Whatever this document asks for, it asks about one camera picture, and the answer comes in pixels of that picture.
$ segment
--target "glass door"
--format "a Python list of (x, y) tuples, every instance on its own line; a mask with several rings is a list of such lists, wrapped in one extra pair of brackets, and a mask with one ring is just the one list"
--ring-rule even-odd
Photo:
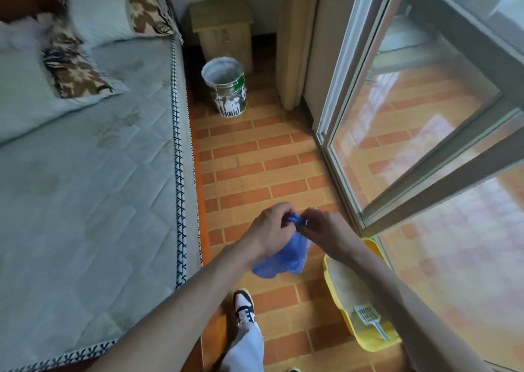
[(373, 0), (317, 136), (356, 231), (485, 360), (524, 372), (524, 22), (489, 3)]

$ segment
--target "person's left hand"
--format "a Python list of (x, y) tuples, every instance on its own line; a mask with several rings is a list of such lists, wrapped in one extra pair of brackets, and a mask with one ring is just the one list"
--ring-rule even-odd
[(248, 247), (252, 262), (273, 256), (291, 240), (295, 225), (284, 221), (284, 216), (291, 213), (292, 204), (281, 202), (263, 210), (253, 221), (240, 239)]

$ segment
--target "paint bucket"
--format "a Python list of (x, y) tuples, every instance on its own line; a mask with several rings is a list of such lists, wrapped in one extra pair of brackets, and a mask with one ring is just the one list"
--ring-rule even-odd
[(236, 117), (246, 109), (244, 66), (231, 57), (217, 57), (202, 68), (202, 78), (222, 117)]

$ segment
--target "quilted mattress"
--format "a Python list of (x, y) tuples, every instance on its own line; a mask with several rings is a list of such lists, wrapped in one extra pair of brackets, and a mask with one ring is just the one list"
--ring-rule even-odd
[(130, 91), (0, 146), (0, 371), (104, 353), (201, 266), (180, 40), (94, 59)]

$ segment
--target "litter box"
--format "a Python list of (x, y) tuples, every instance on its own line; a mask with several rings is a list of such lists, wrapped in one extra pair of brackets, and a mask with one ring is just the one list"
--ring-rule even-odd
[[(377, 244), (370, 238), (363, 238), (364, 243), (374, 254), (385, 258)], [(376, 301), (366, 284), (355, 272), (344, 264), (337, 262), (329, 256), (324, 256), (324, 279), (331, 293), (331, 297), (341, 311), (350, 334), (355, 336), (357, 343), (369, 352), (377, 352), (400, 343), (402, 339), (389, 321), (388, 313)], [(381, 315), (380, 324), (389, 341), (382, 339), (373, 326), (366, 326), (355, 312), (355, 306), (370, 302)]]

